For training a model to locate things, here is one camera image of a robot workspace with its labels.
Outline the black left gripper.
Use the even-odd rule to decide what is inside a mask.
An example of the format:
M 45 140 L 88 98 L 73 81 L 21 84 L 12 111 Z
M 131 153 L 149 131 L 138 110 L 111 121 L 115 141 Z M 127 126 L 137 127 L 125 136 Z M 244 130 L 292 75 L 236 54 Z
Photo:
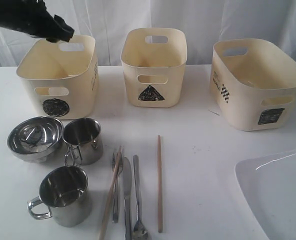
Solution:
M 46 38 L 50 43 L 71 40 L 75 30 L 59 15 L 49 13 L 43 0 L 22 0 L 21 3 L 29 35 Z

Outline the black covered left robot arm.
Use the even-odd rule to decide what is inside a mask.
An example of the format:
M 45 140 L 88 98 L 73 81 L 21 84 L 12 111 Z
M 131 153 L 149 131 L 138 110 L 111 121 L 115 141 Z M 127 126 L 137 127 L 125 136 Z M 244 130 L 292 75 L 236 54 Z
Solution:
M 50 43 L 68 43 L 75 33 L 62 17 L 48 12 L 43 0 L 0 0 L 0 28 Z

